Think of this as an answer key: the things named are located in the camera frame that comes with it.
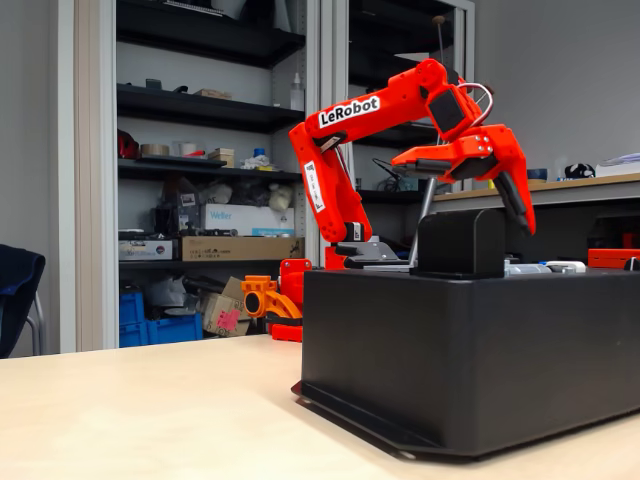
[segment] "gray wall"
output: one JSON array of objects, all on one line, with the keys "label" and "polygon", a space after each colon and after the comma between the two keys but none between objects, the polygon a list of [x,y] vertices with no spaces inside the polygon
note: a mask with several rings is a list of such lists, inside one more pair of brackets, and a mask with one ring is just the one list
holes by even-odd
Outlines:
[{"label": "gray wall", "polygon": [[[0,243],[50,260],[50,3],[0,0],[0,11]],[[50,272],[45,270],[39,289],[45,315]],[[59,326],[48,327],[52,345]],[[25,327],[14,356],[31,354],[30,333]]]},{"label": "gray wall", "polygon": [[530,167],[640,151],[640,2],[475,0],[476,81]]}]

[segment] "desk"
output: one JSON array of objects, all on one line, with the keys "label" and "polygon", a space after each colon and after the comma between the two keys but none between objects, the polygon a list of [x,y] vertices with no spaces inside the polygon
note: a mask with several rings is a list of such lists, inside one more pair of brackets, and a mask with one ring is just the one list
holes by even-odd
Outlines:
[{"label": "desk", "polygon": [[483,462],[397,460],[298,405],[267,336],[0,362],[0,478],[637,479],[640,416]]}]

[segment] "blue plastic bin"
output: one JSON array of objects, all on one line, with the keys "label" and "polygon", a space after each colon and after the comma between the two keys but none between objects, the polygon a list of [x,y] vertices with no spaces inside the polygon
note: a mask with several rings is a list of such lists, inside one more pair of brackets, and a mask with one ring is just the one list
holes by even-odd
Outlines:
[{"label": "blue plastic bin", "polygon": [[144,322],[142,293],[120,294],[120,326]]},{"label": "blue plastic bin", "polygon": [[202,340],[202,320],[199,313],[186,317],[148,320],[147,325],[150,345]]},{"label": "blue plastic bin", "polygon": [[120,348],[149,345],[149,332],[146,321],[133,325],[120,325]]}]

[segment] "lerobot logo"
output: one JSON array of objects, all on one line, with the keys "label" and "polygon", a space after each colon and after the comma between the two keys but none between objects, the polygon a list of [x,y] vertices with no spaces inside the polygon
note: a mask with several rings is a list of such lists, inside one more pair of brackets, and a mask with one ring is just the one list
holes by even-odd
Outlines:
[{"label": "lerobot logo", "polygon": [[380,99],[373,95],[372,97],[359,102],[354,100],[349,105],[338,105],[328,112],[320,112],[319,122],[320,128],[328,127],[334,123],[341,122],[347,118],[364,115],[365,113],[375,112],[380,109]]}]

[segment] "bottle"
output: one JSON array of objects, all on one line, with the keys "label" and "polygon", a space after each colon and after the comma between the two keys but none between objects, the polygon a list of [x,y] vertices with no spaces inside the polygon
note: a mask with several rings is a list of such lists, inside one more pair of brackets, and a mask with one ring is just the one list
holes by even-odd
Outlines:
[{"label": "bottle", "polygon": [[291,110],[304,112],[304,88],[300,82],[300,75],[296,72],[291,84]]}]

